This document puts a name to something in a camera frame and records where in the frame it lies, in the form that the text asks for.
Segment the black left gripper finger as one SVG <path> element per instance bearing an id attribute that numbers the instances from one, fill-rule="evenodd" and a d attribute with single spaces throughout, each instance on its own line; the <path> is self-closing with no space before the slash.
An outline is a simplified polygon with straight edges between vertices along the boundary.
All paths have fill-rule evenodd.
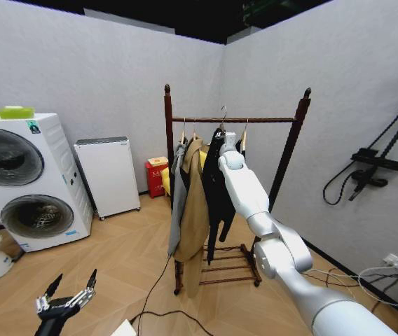
<path id="1" fill-rule="evenodd" d="M 37 312 L 42 312 L 44 310 L 48 310 L 50 307 L 50 299 L 54 295 L 55 291 L 57 290 L 57 287 L 60 284 L 60 281 L 62 280 L 63 274 L 60 274 L 53 282 L 50 283 L 50 285 L 47 287 L 46 291 L 44 294 L 36 299 L 36 311 Z"/>
<path id="2" fill-rule="evenodd" d="M 67 308 L 78 307 L 79 309 L 84 308 L 89 301 L 95 296 L 95 284 L 96 284 L 97 269 L 94 269 L 86 287 L 76 294 L 70 301 L 67 302 Z"/>

